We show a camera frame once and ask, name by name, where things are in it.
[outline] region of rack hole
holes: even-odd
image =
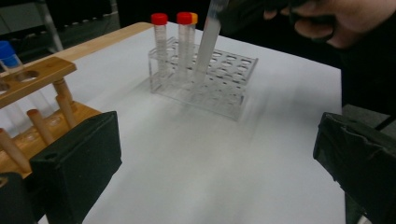
[[[9,90],[9,85],[5,82],[2,83],[2,81],[0,81],[0,94],[3,94],[8,90]]]
[[[213,55],[213,57],[220,57],[220,56],[221,56],[221,53],[214,52],[212,55]]]
[[[239,71],[241,71],[241,72],[246,72],[246,71],[248,70],[248,68],[245,67],[245,66],[237,66],[236,68],[237,68]]]
[[[229,62],[222,62],[221,65],[223,65],[224,67],[231,67],[231,66],[233,66],[233,64],[232,64],[232,63],[229,63]]]
[[[226,69],[224,69],[224,68],[219,68],[218,70],[216,70],[216,72],[218,74],[225,75],[228,71]]]
[[[38,77],[37,71],[24,71],[15,75],[15,79],[19,82],[32,81]]]
[[[231,56],[231,55],[228,55],[228,56],[227,56],[227,60],[229,60],[229,61],[234,61],[234,60],[236,60],[236,57]]]
[[[251,61],[243,59],[243,60],[241,60],[241,63],[242,64],[251,64]]]

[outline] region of white table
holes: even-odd
[[[219,37],[259,58],[236,122],[151,94],[153,47],[150,29],[66,78],[77,101],[119,115],[123,164],[84,223],[345,223],[344,192],[312,156],[322,113],[341,113],[338,69]]]

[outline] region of centrifuge tube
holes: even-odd
[[[207,12],[204,33],[198,49],[197,63],[195,66],[195,84],[199,87],[205,79],[207,67],[212,59],[216,40],[221,28],[218,13],[228,6],[229,0],[211,0]]]
[[[192,56],[195,42],[195,24],[198,16],[195,13],[177,13],[178,23],[178,79],[184,82],[188,78],[188,68],[192,67]]]
[[[29,81],[38,76],[35,71],[25,71],[20,58],[8,41],[0,41],[0,64],[6,72],[14,75],[18,81]]]
[[[168,74],[168,66],[166,63],[166,23],[168,23],[168,16],[164,13],[154,13],[151,15],[151,23],[154,24],[158,72],[160,77],[165,77]]]

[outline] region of hand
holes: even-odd
[[[292,11],[302,17],[334,15],[335,25],[314,24],[309,19],[298,20],[294,28],[303,36],[320,38],[333,33],[328,44],[345,49],[358,42],[396,10],[396,0],[311,0]],[[284,8],[282,14],[288,14]],[[264,12],[269,20],[276,12]]]

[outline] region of wooden rack base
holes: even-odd
[[[3,80],[9,86],[9,90],[0,95],[0,108],[9,104],[13,104],[22,97],[49,84],[53,84],[55,90],[59,94],[58,96],[62,96],[61,98],[67,99],[69,111],[72,111],[72,114],[69,113],[67,116],[74,117],[76,124],[81,123],[84,119],[101,113],[93,108],[73,101],[72,95],[64,81],[64,76],[76,70],[76,67],[73,63],[52,57],[33,64],[32,66],[25,68],[25,70],[35,71],[35,73],[37,73],[37,77],[26,82],[20,82],[12,75],[3,78]],[[64,111],[61,110],[56,111],[51,116],[44,119],[50,119],[54,117],[59,118],[59,122],[54,125],[47,126],[49,132],[56,140],[70,130],[70,124],[67,122],[67,117],[65,116]],[[26,135],[29,133],[36,135],[36,138],[27,139]],[[44,140],[40,137],[36,127],[29,128],[25,132],[15,136],[12,140],[27,160],[30,160],[34,155],[47,146]],[[21,174],[23,178],[29,175],[24,173],[17,163],[13,161],[8,156],[8,154],[2,150],[2,148],[0,148],[0,173],[4,172],[16,172]]]

